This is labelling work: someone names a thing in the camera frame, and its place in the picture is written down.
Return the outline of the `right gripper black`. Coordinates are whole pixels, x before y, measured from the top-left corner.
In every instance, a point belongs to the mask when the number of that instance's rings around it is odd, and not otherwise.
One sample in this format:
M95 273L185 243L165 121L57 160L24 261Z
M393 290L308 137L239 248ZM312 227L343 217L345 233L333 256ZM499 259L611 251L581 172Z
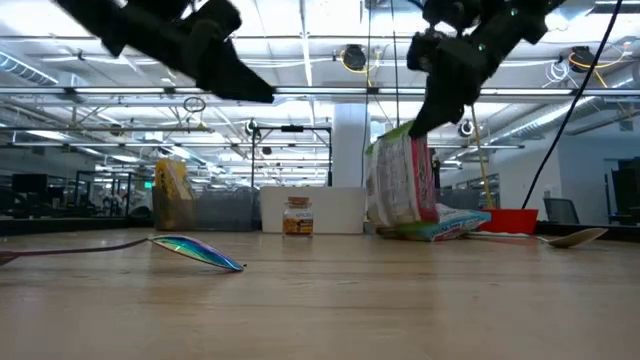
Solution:
M407 52L407 67L427 73L426 98L409 130L421 138L464 114L461 98L477 98L487 78L488 60L464 38L442 32L416 32Z

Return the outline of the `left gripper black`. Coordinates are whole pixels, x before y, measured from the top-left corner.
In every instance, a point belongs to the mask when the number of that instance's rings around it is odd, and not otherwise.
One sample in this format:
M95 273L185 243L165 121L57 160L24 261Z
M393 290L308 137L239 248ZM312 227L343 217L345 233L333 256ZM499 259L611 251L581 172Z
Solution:
M241 25L227 0L210 0L185 16L193 3L151 0L159 19L149 56L197 80L197 87L226 100L272 103L274 88L238 57L229 35Z

